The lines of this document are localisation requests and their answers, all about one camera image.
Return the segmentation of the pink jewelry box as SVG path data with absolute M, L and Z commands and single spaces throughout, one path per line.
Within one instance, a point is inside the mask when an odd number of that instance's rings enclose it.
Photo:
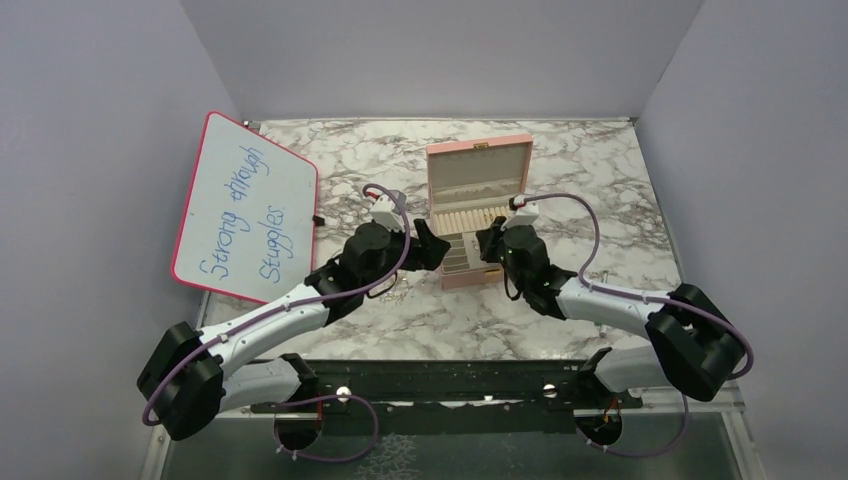
M 476 233 L 525 191 L 533 151 L 528 133 L 426 147 L 431 230 L 451 244 L 440 268 L 444 290 L 502 280 L 498 263 L 481 259 Z

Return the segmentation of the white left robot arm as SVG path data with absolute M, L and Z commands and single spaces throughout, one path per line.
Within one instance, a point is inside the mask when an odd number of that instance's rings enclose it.
M 437 270 L 450 242 L 423 219 L 413 225 L 409 233 L 362 224 L 340 254 L 281 298 L 205 331 L 186 322 L 169 327 L 136 381 L 143 424 L 163 426 L 174 440 L 198 433 L 234 401 L 226 381 L 261 354 L 349 315 L 400 270 Z

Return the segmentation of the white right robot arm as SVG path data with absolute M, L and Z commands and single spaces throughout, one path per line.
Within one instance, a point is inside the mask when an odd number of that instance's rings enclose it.
M 674 387 L 702 402 L 712 400 L 748 349 L 715 304 L 696 286 L 641 293 L 584 283 L 577 273 L 551 263 L 546 244 L 531 226 L 502 229 L 501 218 L 476 232 L 481 258 L 497 263 L 536 313 L 585 320 L 636 335 L 646 345 L 602 349 L 579 370 L 577 393 L 600 407 L 631 388 Z

